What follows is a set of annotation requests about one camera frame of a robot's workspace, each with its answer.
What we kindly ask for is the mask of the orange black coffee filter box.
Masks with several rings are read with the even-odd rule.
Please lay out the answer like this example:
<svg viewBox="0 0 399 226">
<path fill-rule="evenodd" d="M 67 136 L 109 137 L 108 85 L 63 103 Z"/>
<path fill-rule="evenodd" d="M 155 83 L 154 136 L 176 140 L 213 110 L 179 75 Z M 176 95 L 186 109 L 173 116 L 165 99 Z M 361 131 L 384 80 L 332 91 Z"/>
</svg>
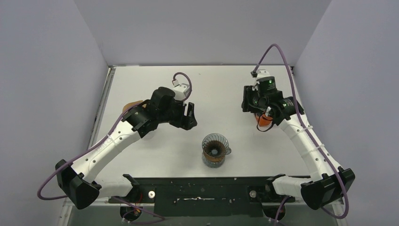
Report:
<svg viewBox="0 0 399 226">
<path fill-rule="evenodd" d="M 265 114 L 255 113 L 255 118 L 257 121 L 258 126 L 260 127 L 267 127 L 270 126 L 272 123 L 273 118 L 266 116 Z"/>
</svg>

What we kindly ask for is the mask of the small clear glass cup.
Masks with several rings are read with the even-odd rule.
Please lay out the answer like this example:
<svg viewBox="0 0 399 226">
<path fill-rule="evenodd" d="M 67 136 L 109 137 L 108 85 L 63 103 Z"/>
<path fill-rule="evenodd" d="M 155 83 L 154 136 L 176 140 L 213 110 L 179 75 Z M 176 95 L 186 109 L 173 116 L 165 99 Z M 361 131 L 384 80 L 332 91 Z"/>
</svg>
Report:
<svg viewBox="0 0 399 226">
<path fill-rule="evenodd" d="M 203 151 L 209 150 L 213 147 L 222 149 L 223 153 L 227 148 L 230 148 L 227 138 L 219 133 L 211 133 L 205 136 L 202 140 Z"/>
</svg>

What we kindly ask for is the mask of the clear glass pitcher with handle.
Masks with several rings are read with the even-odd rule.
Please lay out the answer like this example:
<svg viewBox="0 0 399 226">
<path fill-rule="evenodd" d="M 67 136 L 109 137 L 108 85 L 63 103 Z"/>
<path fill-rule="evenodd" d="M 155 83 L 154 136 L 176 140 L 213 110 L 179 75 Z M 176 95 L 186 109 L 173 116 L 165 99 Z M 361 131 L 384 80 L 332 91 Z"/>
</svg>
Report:
<svg viewBox="0 0 399 226">
<path fill-rule="evenodd" d="M 202 152 L 202 162 L 209 168 L 218 168 L 223 165 L 227 155 L 231 153 L 231 148 L 227 148 L 223 153 L 220 148 L 213 147 Z"/>
</svg>

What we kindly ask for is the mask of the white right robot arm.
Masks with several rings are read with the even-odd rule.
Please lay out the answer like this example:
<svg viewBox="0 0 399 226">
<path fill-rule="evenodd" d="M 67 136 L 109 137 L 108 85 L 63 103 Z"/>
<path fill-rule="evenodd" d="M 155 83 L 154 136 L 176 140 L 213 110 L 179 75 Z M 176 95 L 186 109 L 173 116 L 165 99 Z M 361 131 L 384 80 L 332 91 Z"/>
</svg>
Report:
<svg viewBox="0 0 399 226">
<path fill-rule="evenodd" d="M 294 144 L 304 161 L 309 178 L 279 174 L 267 185 L 276 195 L 287 195 L 303 200 L 311 209 L 318 210 L 344 196 L 355 174 L 344 169 L 316 136 L 312 126 L 305 124 L 307 116 L 298 101 L 284 97 L 277 90 L 273 76 L 256 79 L 255 85 L 244 86 L 241 108 L 244 112 L 271 117 Z"/>
</svg>

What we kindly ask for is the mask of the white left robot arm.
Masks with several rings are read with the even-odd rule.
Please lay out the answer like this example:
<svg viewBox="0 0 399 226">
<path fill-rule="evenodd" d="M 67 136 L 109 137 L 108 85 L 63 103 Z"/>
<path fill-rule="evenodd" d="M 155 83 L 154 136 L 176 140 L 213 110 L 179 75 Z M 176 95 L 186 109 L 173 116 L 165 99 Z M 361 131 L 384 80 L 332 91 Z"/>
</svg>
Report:
<svg viewBox="0 0 399 226">
<path fill-rule="evenodd" d="M 175 85 L 172 89 L 159 87 L 149 100 L 124 112 L 111 133 L 95 144 L 93 150 L 71 163 L 61 160 L 56 164 L 58 185 L 77 209 L 104 197 L 137 200 L 138 183 L 129 174 L 111 180 L 98 179 L 97 175 L 125 148 L 156 130 L 159 124 L 168 123 L 184 130 L 197 126 L 194 104 L 184 102 L 189 91 L 188 84 Z"/>
</svg>

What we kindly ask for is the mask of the brown paper coffee filter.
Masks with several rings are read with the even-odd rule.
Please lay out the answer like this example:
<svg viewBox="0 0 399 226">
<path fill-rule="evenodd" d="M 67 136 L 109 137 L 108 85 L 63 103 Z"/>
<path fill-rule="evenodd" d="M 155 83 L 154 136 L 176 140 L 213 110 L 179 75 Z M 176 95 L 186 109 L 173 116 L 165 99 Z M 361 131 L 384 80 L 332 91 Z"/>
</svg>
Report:
<svg viewBox="0 0 399 226">
<path fill-rule="evenodd" d="M 135 102 L 130 102 L 127 103 L 123 108 L 122 108 L 122 114 L 126 114 L 131 108 L 136 107 L 136 106 L 142 106 L 146 107 L 146 103 L 143 104 L 143 100 L 135 101 Z"/>
</svg>

